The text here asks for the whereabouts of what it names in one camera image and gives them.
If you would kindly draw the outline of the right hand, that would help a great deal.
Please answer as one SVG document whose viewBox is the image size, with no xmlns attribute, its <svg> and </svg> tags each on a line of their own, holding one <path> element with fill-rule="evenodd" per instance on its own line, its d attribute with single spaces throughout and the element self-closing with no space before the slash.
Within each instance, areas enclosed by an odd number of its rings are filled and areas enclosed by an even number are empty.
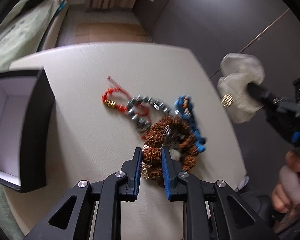
<svg viewBox="0 0 300 240">
<path fill-rule="evenodd" d="M 273 208 L 280 213 L 300 210 L 300 148 L 289 151 L 285 160 L 271 195 Z"/>
</svg>

